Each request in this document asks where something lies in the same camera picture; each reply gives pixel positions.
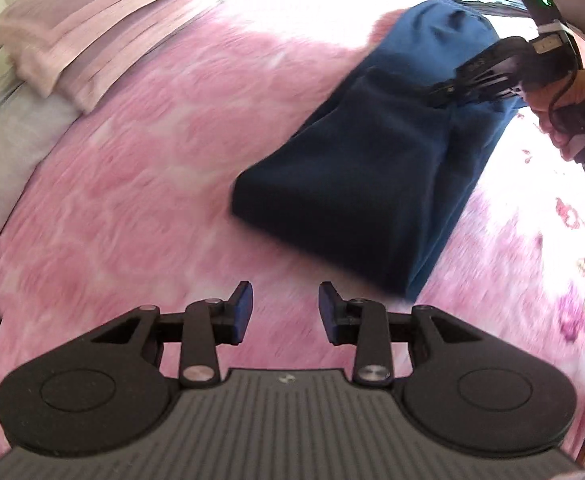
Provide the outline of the person's right hand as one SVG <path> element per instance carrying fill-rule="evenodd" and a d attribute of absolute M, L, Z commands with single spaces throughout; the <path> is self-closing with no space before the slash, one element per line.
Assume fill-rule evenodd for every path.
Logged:
<path fill-rule="evenodd" d="M 566 77 L 555 81 L 547 87 L 525 94 L 525 101 L 531 110 L 539 117 L 539 125 L 555 146 L 561 151 L 563 159 L 570 160 L 576 151 L 569 146 L 569 139 L 565 133 L 557 131 L 549 118 L 549 109 L 553 98 L 570 82 Z M 578 104 L 585 100 L 585 70 L 579 70 L 575 80 L 557 100 L 555 107 L 561 108 L 571 104 Z"/>

